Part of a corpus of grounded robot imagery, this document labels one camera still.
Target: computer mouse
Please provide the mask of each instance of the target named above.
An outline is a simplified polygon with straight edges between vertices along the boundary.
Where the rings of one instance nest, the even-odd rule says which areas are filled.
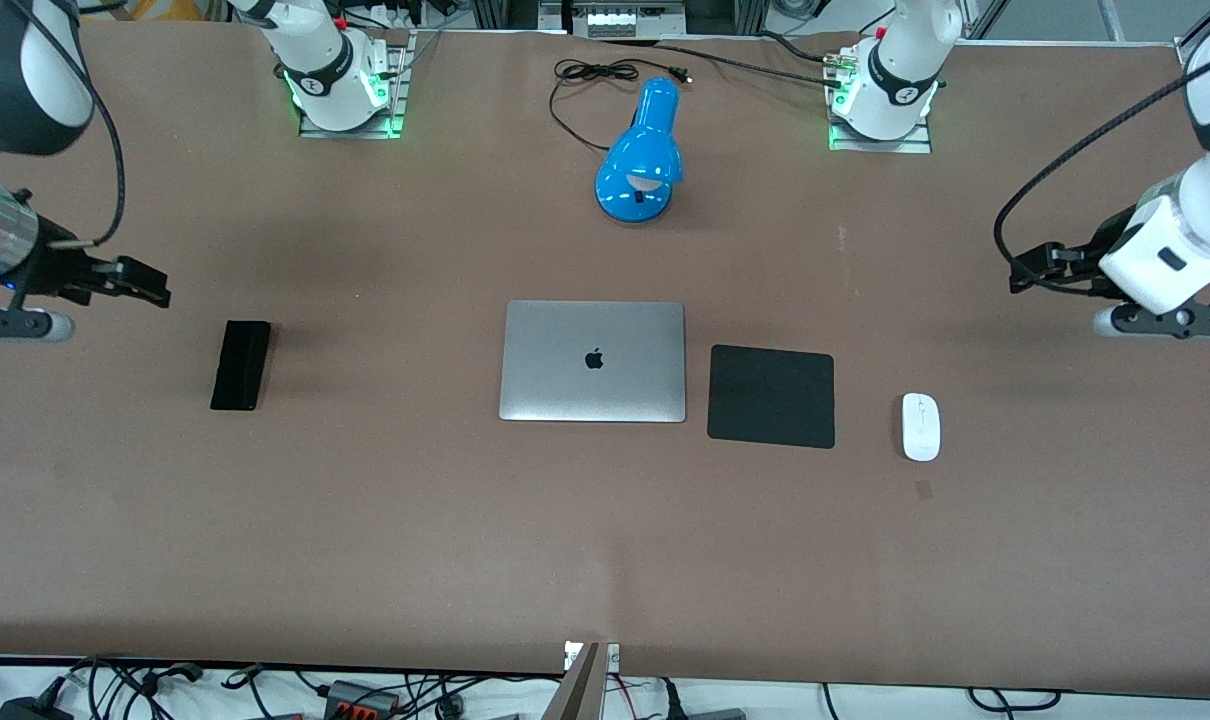
[[[929,462],[938,457],[943,447],[943,421],[938,416],[938,402],[922,392],[903,396],[903,451],[911,460]]]

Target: lamp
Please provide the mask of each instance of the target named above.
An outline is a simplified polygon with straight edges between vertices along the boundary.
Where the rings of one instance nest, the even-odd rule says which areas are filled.
[[[597,202],[623,223],[659,217],[672,201],[672,186],[684,177],[681,149],[672,137],[681,92],[668,77],[651,77],[632,127],[613,143],[597,173]]]

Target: brown table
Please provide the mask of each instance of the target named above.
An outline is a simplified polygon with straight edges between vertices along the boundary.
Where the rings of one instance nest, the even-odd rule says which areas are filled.
[[[1210,693],[1210,342],[1100,340],[1102,303],[1009,296],[990,241],[1171,50],[958,47],[937,150],[887,156],[829,151],[814,88],[574,38],[445,36],[386,143],[298,140],[248,27],[83,46],[129,165],[111,250],[175,300],[0,345],[0,651],[554,672],[601,638],[640,675]],[[696,76],[646,227],[546,108],[555,59],[626,54]],[[560,109],[607,142],[634,90]],[[1009,238],[1081,242],[1195,155],[1164,102]],[[105,133],[0,182],[97,234]],[[684,303],[686,424],[499,421],[515,296]],[[280,329],[257,413],[208,410],[230,318]],[[832,355],[837,447],[707,438],[715,342]],[[908,391],[943,407],[933,463],[895,449]]]

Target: laptop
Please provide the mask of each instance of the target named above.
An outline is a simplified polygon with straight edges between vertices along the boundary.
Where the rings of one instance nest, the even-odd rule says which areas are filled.
[[[499,417],[679,424],[684,306],[513,300]]]

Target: black mouse pad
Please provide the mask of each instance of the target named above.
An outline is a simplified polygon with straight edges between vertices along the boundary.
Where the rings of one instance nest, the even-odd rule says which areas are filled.
[[[832,357],[714,346],[707,436],[771,445],[835,447]]]

